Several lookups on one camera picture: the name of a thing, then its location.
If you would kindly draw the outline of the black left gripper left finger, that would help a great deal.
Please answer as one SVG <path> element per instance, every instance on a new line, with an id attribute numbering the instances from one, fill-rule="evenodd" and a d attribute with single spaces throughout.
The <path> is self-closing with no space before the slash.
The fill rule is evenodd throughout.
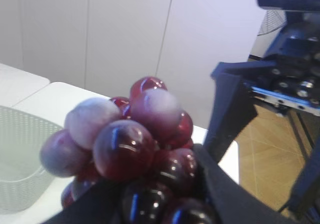
<path id="1" fill-rule="evenodd" d="M 45 224 L 123 224 L 122 194 L 128 181 L 99 181 L 73 204 L 45 220 Z"/>

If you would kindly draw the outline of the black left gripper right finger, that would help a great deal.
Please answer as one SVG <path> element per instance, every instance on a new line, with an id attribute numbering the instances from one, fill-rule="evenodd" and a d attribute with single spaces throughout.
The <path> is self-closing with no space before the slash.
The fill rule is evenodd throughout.
<path id="1" fill-rule="evenodd" d="M 200 167 L 200 183 L 222 224 L 296 224 L 269 208 L 235 183 L 201 144 L 193 146 Z M 291 189 L 288 209 L 300 219 L 320 189 L 320 148 L 316 146 Z"/>

